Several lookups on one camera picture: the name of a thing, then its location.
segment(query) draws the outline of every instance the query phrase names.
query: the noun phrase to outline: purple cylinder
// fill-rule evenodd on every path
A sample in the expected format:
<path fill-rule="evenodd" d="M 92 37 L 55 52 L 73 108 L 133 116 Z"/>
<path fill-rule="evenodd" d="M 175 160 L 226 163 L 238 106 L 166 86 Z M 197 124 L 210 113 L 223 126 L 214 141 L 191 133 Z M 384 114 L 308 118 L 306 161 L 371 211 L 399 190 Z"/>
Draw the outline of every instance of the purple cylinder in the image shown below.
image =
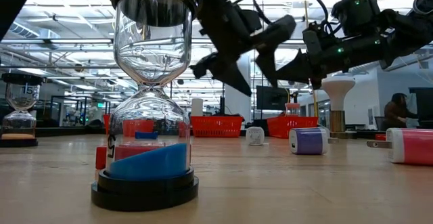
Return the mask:
<path fill-rule="evenodd" d="M 328 149 L 327 133 L 321 128 L 291 129 L 289 143 L 293 154 L 322 155 Z"/>

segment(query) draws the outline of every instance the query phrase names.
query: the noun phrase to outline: wooden table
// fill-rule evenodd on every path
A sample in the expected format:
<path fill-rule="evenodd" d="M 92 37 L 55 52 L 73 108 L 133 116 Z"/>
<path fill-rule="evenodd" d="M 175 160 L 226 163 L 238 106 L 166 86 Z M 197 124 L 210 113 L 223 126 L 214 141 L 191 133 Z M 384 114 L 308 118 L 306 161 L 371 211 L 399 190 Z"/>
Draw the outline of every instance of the wooden table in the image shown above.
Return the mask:
<path fill-rule="evenodd" d="M 112 212 L 90 202 L 95 147 L 103 135 L 40 138 L 37 148 L 0 149 L 4 224 L 429 223 L 433 168 L 389 163 L 365 141 L 325 156 L 295 156 L 287 140 L 193 140 L 199 198 L 155 212 Z"/>

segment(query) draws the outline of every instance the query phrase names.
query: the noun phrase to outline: blue sand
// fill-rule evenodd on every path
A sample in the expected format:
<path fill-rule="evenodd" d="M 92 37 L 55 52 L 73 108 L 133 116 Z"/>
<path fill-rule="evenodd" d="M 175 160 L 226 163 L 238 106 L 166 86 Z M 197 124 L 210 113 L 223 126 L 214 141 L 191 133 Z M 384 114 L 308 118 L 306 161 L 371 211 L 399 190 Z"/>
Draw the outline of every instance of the blue sand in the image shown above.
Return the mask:
<path fill-rule="evenodd" d="M 147 181 L 184 175 L 187 170 L 187 144 L 178 143 L 117 160 L 110 165 L 115 179 Z"/>
<path fill-rule="evenodd" d="M 157 139 L 157 138 L 158 138 L 158 132 L 154 132 L 154 133 L 135 132 L 135 139 Z"/>

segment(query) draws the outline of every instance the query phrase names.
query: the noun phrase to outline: red basket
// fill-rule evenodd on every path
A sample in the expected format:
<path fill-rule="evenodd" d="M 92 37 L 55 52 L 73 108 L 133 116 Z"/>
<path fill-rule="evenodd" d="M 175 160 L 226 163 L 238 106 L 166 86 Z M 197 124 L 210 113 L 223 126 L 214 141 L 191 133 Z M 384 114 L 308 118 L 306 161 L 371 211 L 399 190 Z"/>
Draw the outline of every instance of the red basket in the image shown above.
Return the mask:
<path fill-rule="evenodd" d="M 288 139 L 290 129 L 317 127 L 318 120 L 315 116 L 279 116 L 268 118 L 269 136 Z"/>
<path fill-rule="evenodd" d="M 239 137 L 241 116 L 192 116 L 194 137 Z"/>

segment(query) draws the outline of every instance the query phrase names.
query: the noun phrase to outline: chair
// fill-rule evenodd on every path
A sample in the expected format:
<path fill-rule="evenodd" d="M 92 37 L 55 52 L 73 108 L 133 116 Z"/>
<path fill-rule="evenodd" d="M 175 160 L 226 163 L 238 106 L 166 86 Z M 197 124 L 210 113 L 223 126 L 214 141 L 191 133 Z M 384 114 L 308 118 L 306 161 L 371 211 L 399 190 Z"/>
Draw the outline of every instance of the chair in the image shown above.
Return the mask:
<path fill-rule="evenodd" d="M 381 131 L 382 130 L 382 124 L 385 121 L 385 117 L 384 116 L 375 116 L 374 119 L 376 121 L 376 127 L 378 128 L 378 131 Z"/>

